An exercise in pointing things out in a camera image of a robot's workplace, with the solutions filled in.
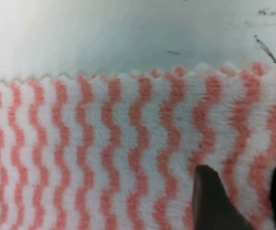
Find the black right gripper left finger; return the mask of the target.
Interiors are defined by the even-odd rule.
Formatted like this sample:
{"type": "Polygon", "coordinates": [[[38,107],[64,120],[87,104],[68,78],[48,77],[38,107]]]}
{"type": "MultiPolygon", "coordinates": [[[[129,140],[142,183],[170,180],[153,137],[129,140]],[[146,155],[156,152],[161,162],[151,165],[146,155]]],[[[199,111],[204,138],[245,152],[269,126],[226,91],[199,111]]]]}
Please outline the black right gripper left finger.
{"type": "Polygon", "coordinates": [[[231,203],[218,173],[207,165],[195,169],[192,214],[195,230],[254,229],[231,203]]]}

